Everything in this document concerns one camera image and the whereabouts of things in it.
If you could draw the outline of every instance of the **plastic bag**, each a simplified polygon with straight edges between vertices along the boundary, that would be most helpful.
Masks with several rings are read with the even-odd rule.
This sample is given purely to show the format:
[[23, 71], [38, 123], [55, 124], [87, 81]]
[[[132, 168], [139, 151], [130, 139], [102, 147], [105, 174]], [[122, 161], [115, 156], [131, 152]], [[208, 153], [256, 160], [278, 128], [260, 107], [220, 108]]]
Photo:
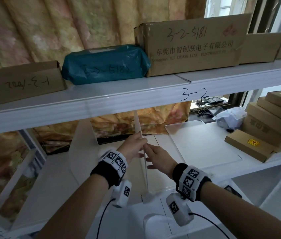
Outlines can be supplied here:
[[236, 130], [240, 128], [246, 115], [247, 113], [244, 111], [243, 107], [234, 107], [220, 112], [214, 116], [212, 120], [216, 120], [220, 127]]
[[65, 56], [62, 76], [75, 85], [142, 78], [151, 64], [145, 52], [128, 44], [72, 52]]

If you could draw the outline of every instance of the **white metal shelf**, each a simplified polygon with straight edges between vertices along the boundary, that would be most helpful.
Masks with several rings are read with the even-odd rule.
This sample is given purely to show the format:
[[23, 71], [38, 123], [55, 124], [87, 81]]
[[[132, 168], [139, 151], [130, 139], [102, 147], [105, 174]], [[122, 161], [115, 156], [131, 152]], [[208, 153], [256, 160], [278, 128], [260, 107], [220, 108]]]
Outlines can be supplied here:
[[276, 85], [281, 85], [281, 60], [71, 86], [64, 91], [1, 104], [0, 132]]

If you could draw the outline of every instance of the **stacked boxes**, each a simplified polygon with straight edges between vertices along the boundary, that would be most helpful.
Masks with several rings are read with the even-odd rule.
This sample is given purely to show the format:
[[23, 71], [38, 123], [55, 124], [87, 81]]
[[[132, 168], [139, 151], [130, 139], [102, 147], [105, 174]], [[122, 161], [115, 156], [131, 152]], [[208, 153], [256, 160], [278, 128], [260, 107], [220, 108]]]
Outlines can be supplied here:
[[266, 153], [266, 159], [263, 159], [263, 156], [259, 159], [248, 153], [265, 162], [273, 153], [281, 152], [281, 91], [269, 92], [266, 97], [260, 97], [257, 102], [249, 103], [245, 111], [248, 115], [241, 130], [254, 137], [257, 141], [254, 146], [258, 146], [258, 150], [262, 145], [274, 146], [271, 154]]

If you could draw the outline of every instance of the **white plastic bag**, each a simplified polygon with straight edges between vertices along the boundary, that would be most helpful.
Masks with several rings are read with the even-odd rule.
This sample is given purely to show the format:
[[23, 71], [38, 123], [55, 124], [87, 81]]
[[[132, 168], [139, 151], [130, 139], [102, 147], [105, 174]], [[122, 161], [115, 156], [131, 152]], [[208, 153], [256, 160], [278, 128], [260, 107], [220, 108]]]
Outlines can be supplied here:
[[243, 107], [234, 107], [220, 112], [212, 120], [216, 120], [220, 127], [236, 130], [241, 126], [246, 115]]

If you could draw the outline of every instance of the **handwritten label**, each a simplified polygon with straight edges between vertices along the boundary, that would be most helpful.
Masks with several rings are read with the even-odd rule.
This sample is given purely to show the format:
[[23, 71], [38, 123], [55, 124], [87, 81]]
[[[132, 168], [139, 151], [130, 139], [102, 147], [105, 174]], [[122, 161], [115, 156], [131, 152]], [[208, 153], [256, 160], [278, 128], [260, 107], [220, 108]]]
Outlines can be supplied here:
[[41, 88], [41, 87], [47, 87], [50, 85], [49, 82], [49, 78], [46, 76], [46, 79], [44, 80], [38, 80], [36, 78], [36, 76], [33, 76], [30, 80], [30, 82], [26, 82], [25, 79], [23, 79], [23, 81], [10, 81], [10, 82], [6, 82], [5, 84], [7, 84], [7, 87], [10, 89], [14, 89], [14, 88], [20, 88], [22, 90], [25, 89], [25, 87], [37, 87], [37, 88]]
[[133, 71], [131, 71], [127, 66], [123, 66], [123, 65], [108, 65], [105, 67], [90, 67], [88, 65], [83, 65], [84, 66], [84, 73], [86, 75], [86, 77], [88, 78], [90, 75], [97, 75], [97, 74], [106, 74], [106, 73], [110, 73], [110, 74], [114, 74], [114, 73], [118, 73], [118, 74], [122, 74], [122, 73], [131, 73]]
[[187, 100], [188, 97], [189, 97], [191, 94], [196, 94], [196, 93], [198, 93], [198, 92], [202, 92], [201, 99], [209, 97], [209, 96], [206, 96], [206, 94], [207, 94], [207, 89], [206, 89], [206, 88], [200, 88], [198, 91], [196, 91], [196, 90], [190, 90], [190, 89], [187, 89], [187, 88], [183, 88], [183, 89], [182, 89], [183, 99], [182, 99], [181, 101]]
[[169, 28], [169, 30], [170, 33], [167, 35], [167, 38], [170, 38], [170, 42], [173, 41], [174, 37], [183, 39], [187, 35], [190, 35], [191, 37], [194, 37], [196, 39], [200, 39], [205, 37], [207, 32], [207, 28], [205, 26], [202, 27], [194, 26], [191, 32], [185, 29], [173, 30], [172, 28]]

